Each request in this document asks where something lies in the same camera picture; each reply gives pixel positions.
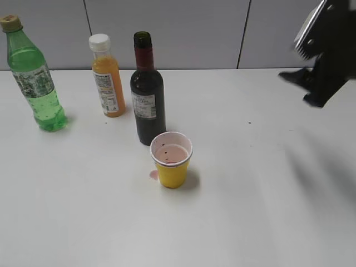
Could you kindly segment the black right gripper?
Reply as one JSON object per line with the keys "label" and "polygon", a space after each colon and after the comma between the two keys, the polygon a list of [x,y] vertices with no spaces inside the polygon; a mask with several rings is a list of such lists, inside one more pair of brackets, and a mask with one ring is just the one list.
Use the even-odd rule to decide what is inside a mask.
{"label": "black right gripper", "polygon": [[326,1],[313,26],[317,60],[313,75],[307,68],[295,72],[280,72],[284,81],[306,91],[303,101],[323,108],[324,97],[334,95],[349,79],[355,78],[355,10],[351,1]]}

